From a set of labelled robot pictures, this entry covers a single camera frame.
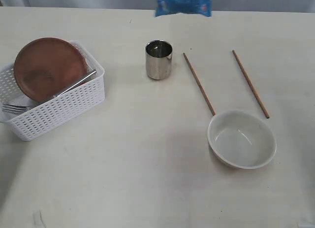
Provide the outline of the shiny steel cup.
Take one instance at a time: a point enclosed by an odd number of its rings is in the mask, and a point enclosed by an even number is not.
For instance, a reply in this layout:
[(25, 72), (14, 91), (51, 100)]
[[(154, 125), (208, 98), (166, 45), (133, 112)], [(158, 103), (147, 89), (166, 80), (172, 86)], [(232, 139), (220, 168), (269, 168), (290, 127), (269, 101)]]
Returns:
[(166, 79), (172, 69), (172, 45), (165, 40), (152, 40), (145, 47), (145, 68), (149, 78)]

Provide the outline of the brown wooden chopstick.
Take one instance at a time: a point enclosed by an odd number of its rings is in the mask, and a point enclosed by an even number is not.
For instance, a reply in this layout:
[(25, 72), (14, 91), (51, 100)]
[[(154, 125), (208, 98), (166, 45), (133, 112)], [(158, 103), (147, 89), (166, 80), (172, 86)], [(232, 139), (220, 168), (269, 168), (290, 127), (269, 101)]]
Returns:
[(239, 66), (239, 68), (240, 68), (240, 70), (241, 70), (241, 72), (242, 72), (242, 74), (243, 74), (243, 76), (244, 76), (244, 78), (245, 78), (245, 80), (246, 80), (246, 82), (247, 82), (251, 92), (253, 93), (253, 95), (254, 95), (258, 105), (260, 106), (263, 114), (265, 115), (266, 119), (269, 119), (270, 115), (269, 115), (266, 107), (264, 106), (263, 102), (261, 101), (261, 99), (259, 97), (259, 94), (257, 93), (254, 85), (252, 84), (252, 82), (251, 82), (247, 72), (245, 71), (245, 69), (244, 69), (244, 67), (243, 67), (243, 65), (242, 65), (238, 55), (236, 54), (235, 50), (232, 50), (232, 54), (233, 54), (233, 56), (234, 56), (234, 58), (235, 58), (235, 60), (236, 60), (236, 62), (238, 64), (238, 66)]
[(195, 79), (195, 81), (196, 81), (196, 83), (197, 83), (197, 85), (198, 85), (200, 91), (201, 91), (201, 94), (203, 95), (203, 97), (204, 97), (204, 99), (205, 99), (205, 101), (206, 101), (206, 104), (207, 104), (207, 106), (208, 106), (208, 108), (209, 108), (211, 114), (212, 114), (213, 116), (215, 116), (215, 114), (216, 114), (216, 113), (215, 113), (215, 110), (214, 110), (214, 108), (212, 107), (211, 102), (210, 102), (210, 100), (209, 100), (209, 98), (208, 98), (206, 92), (204, 91), (204, 88), (203, 88), (203, 86), (201, 85), (200, 80), (199, 80), (198, 76), (196, 75), (196, 72), (195, 72), (193, 66), (191, 65), (191, 63), (190, 63), (190, 61), (189, 61), (189, 59), (188, 59), (186, 53), (183, 53), (183, 56), (184, 56), (184, 59), (185, 59), (187, 65), (188, 65), (188, 67), (189, 67), (189, 69), (190, 69), (190, 71), (191, 71), (191, 73), (192, 73), (192, 75), (193, 75), (193, 77), (194, 77), (194, 79)]

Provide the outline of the white ceramic bowl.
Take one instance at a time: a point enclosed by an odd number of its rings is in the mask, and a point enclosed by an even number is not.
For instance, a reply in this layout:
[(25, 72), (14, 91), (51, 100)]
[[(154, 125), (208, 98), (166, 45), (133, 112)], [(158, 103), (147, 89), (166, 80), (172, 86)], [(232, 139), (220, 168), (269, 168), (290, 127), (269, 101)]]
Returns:
[(236, 169), (262, 168), (272, 161), (277, 151), (276, 139), (268, 125), (241, 110), (213, 116), (207, 128), (207, 140), (219, 161)]

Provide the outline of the white perforated plastic basket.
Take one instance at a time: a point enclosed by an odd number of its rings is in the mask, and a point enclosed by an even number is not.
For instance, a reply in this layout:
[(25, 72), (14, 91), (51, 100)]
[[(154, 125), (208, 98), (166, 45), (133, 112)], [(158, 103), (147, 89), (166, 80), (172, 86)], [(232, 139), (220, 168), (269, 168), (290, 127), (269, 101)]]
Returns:
[(74, 40), (70, 43), (85, 58), (88, 71), (95, 70), (96, 74), (84, 84), (43, 104), (32, 101), (21, 92), (14, 79), (13, 64), (0, 68), (0, 103), (31, 106), (30, 110), (20, 115), (0, 113), (0, 122), (11, 128), (23, 141), (31, 141), (49, 132), (105, 99), (104, 68), (81, 43)]

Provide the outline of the blue snack packet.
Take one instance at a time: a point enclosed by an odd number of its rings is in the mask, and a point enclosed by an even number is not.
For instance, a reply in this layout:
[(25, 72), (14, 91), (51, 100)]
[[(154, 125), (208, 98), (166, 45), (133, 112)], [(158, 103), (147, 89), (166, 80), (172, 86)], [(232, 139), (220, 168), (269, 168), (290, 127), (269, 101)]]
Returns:
[(155, 17), (178, 13), (211, 17), (211, 0), (157, 0)]

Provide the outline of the round brown wooden plate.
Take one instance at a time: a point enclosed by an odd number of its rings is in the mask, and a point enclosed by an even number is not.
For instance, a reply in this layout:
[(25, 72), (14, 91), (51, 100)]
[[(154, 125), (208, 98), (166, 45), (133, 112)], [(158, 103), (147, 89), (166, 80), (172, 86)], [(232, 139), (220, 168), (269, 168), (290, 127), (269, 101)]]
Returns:
[(87, 74), (87, 63), (79, 50), (54, 37), (36, 39), (17, 54), (13, 74), (20, 90), (43, 102)]

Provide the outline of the silver metal fork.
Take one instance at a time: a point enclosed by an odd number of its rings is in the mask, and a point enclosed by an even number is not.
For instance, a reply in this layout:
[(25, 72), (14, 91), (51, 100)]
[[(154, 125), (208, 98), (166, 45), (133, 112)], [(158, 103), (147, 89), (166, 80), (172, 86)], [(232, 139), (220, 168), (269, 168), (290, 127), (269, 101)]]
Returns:
[(20, 115), (31, 110), (30, 106), (18, 106), (12, 104), (3, 104), (2, 111), (9, 114)]

